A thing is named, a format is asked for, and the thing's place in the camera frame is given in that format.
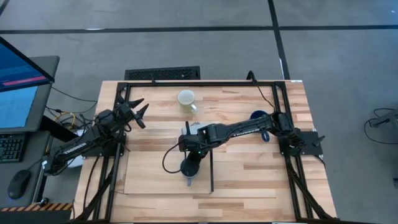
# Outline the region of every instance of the black metal frame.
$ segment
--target black metal frame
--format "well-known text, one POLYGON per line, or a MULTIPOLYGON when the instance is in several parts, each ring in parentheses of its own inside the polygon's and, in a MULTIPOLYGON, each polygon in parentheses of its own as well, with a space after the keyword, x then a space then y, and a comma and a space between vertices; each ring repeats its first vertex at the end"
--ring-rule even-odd
MULTIPOLYGON (((283 81, 257 82, 257 80, 255 80, 255 81, 256 81, 255 85, 269 86, 269 87, 272 88, 276 111, 280 111, 280 103, 279 103, 279 96, 277 94, 277 89, 279 88, 281 90, 282 98, 283 98, 284 106, 285 106, 285 112, 288 114, 290 120, 293 122, 292 114, 291 114, 291 110, 290 110, 290 105, 289 105, 289 100, 287 98, 287 91, 286 91, 285 82, 283 82, 283 81)), ((130 93, 131 93, 131 88, 133 88, 133 87, 145 87, 145 86, 253 86, 253 85, 254 85, 253 82, 250 82, 250 81, 246 81, 246 82, 162 82, 162 81, 160 81, 160 82, 143 82, 143 83, 121 82, 121 83, 118 83, 117 93, 116 93, 116 96, 115 96, 115 106, 116 106, 116 102, 118 100, 118 97, 120 96, 120 93, 123 90, 126 91, 124 99, 129 99, 130 93)), ((114 165, 113 165, 113 173, 114 174, 113 174, 112 178, 115 179, 115 180, 116 180, 116 175, 117 175, 117 166, 119 165, 119 158, 120 158, 120 155, 117 154, 115 156, 114 165)), ((298 178, 299 178, 299 181, 302 183, 302 188, 306 190, 307 189, 307 185, 305 183, 304 170, 303 170, 303 167, 302 167, 300 154, 297 155, 296 158, 298 158, 298 159, 296 159, 296 161, 297 161, 298 172, 300 174, 298 176, 298 178)), ((291 163, 290 162, 290 155, 285 155, 285 161, 286 161, 287 165, 289 163, 291 163)), ((213 166, 212 166, 212 164, 211 164, 211 168, 210 169, 211 169, 211 178, 213 179, 213 166)), ((100 185, 101 185, 101 182, 104 181, 105 175, 106 175, 106 166, 103 166, 102 171, 101 171, 101 177, 100 177, 100 185)), ((107 202, 107 205, 106 205, 106 216, 105 216, 106 220, 110 220, 110 217, 111 217, 111 209, 112 209, 112 205, 113 205, 113 194, 114 194, 113 190, 115 188, 115 184, 116 184, 116 182, 113 182, 113 181, 110 184, 109 197, 108 197, 108 202, 107 202)), ((296 188, 295 188, 295 180, 291 176, 289 176, 289 185, 290 185, 290 192, 292 194, 292 201, 293 201, 295 217, 296 217, 296 220, 298 220, 299 218, 301 218, 299 200, 298 200, 297 192, 296 192, 296 188)), ((312 209, 311 209, 310 203, 307 201, 307 199, 305 199, 305 201, 306 201, 305 206, 306 206, 306 211, 307 211, 307 217, 313 218, 312 209)), ((98 218, 99 207, 100 206, 97 205, 94 218, 98 218)))
MULTIPOLYGON (((277 88, 279 88, 282 92, 282 98, 285 106, 285 113, 288 114, 290 120, 292 121, 293 124, 293 119, 292 119, 292 114, 290 110, 290 105, 289 105, 289 99, 287 98, 287 90, 286 90, 286 84, 284 81, 274 81, 274 82, 258 82, 255 78, 254 75, 249 73, 247 79, 252 79, 250 81, 243 81, 243 82, 141 82, 141 83, 129 83, 129 82, 120 82, 118 83, 117 90, 116 90, 116 96, 115 96, 115 103, 114 107, 116 107, 118 101, 120 100, 121 92, 124 90, 125 95, 124 99, 128 100, 131 94, 131 88, 132 87, 144 87, 144 86, 269 86, 272 88, 273 92, 273 98, 274 98, 274 104, 275 104, 275 110, 280 111, 280 103, 279 103, 279 96, 277 94, 277 88)), ((101 176, 99 180, 99 188, 95 196, 93 197, 92 201, 89 203, 87 208, 83 211, 81 215, 79 215, 72 223, 109 223, 111 219, 111 212, 112 212, 112 207, 113 207, 113 198, 114 198, 114 190, 116 187, 116 177, 118 174, 118 166, 119 166, 119 161, 120 157, 123 155, 121 153, 121 148, 123 146, 118 143, 117 148, 116 148, 116 155, 114 157, 114 164, 113 167, 108 175, 106 175, 106 169, 108 167, 108 161, 109 157, 104 157, 104 163, 102 166, 101 170, 101 176), (105 192, 105 190, 109 186, 109 196, 108 196, 108 201, 106 204, 106 213, 105 213, 105 218, 99 219, 99 213, 100 213, 100 203, 102 200, 102 196, 105 192), (88 217, 90 216, 90 213, 94 211, 93 215, 93 220, 87 221, 88 217)), ((290 193, 292 196, 292 202, 293 202, 293 208, 294 208, 294 213, 295 213, 295 219, 296 222, 299 223, 346 223, 346 224, 360 224, 360 222, 346 222, 346 221, 340 221, 338 218, 333 218, 329 216, 322 208, 321 206, 317 203, 317 201, 314 199, 314 197, 311 195, 311 193, 307 189, 307 184, 305 181, 305 176, 304 176, 304 170, 303 170, 303 165, 301 161, 301 155, 300 153, 285 153, 288 152, 286 149, 283 149, 283 146, 280 145, 280 153, 284 156, 285 158, 285 163, 286 163, 286 170, 288 174, 288 180, 289 180, 289 186, 290 186, 290 193), (294 156, 296 158, 296 165, 297 165, 297 170, 298 173, 293 168, 292 161, 291 161, 291 156, 294 156), (305 201, 305 209, 307 213, 307 217, 303 218, 300 213, 300 205, 299 205, 299 199, 297 197, 297 191, 295 186, 300 189, 300 191, 303 193, 303 198, 305 201), (320 217, 320 219, 314 219, 313 218, 313 213, 312 210, 315 211, 315 213, 320 217)), ((270 222, 253 222, 253 223, 270 223, 270 222)))

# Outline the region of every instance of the white mug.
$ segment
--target white mug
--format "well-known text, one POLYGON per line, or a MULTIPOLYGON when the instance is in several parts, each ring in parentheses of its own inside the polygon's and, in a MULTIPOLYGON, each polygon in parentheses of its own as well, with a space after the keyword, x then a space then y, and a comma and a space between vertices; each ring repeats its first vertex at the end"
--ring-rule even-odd
POLYGON ((182 90, 177 95, 177 101, 185 113, 195 113, 198 108, 193 104, 195 94, 191 90, 182 90))

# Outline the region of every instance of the gray carpet floor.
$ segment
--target gray carpet floor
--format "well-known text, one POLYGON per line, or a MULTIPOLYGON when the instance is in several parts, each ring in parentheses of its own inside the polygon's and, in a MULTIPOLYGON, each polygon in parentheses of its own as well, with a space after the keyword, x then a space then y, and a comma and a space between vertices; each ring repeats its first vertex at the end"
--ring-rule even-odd
MULTIPOLYGON (((275 0, 275 8, 280 26, 398 24, 394 0, 275 0)), ((238 25, 271 26, 267 1, 10 0, 0 16, 0 30, 238 25)), ((243 79, 249 70, 258 79, 282 78, 271 30, 2 36, 30 57, 59 55, 54 86, 87 99, 97 99, 103 80, 123 79, 125 69, 198 65, 202 79, 243 79)), ((398 30, 281 36, 290 77, 303 80, 315 127, 326 136, 322 146, 338 216, 398 223, 392 180, 398 177, 398 148, 371 142, 363 132, 373 109, 398 108, 398 30)), ((48 106, 82 111, 91 104, 51 92, 48 106)), ((389 126, 368 132, 398 142, 389 126)), ((45 196, 71 202, 79 173, 74 168, 49 178, 45 196)))

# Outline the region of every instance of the monitor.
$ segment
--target monitor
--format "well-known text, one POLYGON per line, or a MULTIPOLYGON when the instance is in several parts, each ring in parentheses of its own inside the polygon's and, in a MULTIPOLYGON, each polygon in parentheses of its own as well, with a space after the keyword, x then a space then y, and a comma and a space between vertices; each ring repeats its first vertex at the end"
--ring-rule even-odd
POLYGON ((0 92, 52 82, 53 77, 0 37, 0 92))

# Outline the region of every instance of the butcher block tabletop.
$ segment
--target butcher block tabletop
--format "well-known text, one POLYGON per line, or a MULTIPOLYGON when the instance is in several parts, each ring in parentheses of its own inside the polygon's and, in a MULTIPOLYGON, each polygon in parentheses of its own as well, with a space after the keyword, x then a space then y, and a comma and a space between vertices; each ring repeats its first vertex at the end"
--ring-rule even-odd
MULTIPOLYGON (((312 130, 314 125, 303 83, 283 82, 286 84, 294 126, 303 131, 312 130)), ((113 108, 117 85, 117 81, 102 83, 96 114, 113 108)), ((264 96, 274 104, 271 87, 260 88, 264 96)), ((232 138, 215 148, 214 192, 211 194, 210 175, 207 175, 208 161, 201 163, 199 174, 203 175, 193 180, 191 188, 187 187, 181 173, 168 174, 162 169, 162 157, 166 150, 178 142, 181 128, 186 121, 231 124, 249 119, 256 110, 272 113, 273 108, 264 101, 256 86, 132 87, 130 100, 139 98, 145 100, 134 111, 149 103, 143 119, 146 128, 141 129, 132 121, 132 131, 126 133, 126 147, 131 151, 125 150, 120 159, 111 222, 295 220, 285 160, 279 152, 277 138, 272 135, 269 142, 264 142, 259 134, 247 134, 232 138), (195 114, 181 112, 178 105, 177 94, 185 89, 195 93, 195 105, 198 107, 195 114)), ((279 100, 281 110, 284 111, 281 92, 279 100)), ((174 149, 166 158, 168 170, 178 169, 182 158, 183 153, 174 149)), ((302 160, 309 191, 323 209, 335 217, 323 164, 314 156, 302 156, 302 160)), ((95 157, 84 160, 74 201, 76 215, 82 212, 83 198, 94 161, 95 157)), ((86 204, 98 189, 102 163, 103 158, 100 157, 93 171, 86 204)), ((302 216, 306 217, 299 189, 297 193, 302 216)), ((107 198, 108 191, 103 196, 100 218, 104 217, 107 198)))

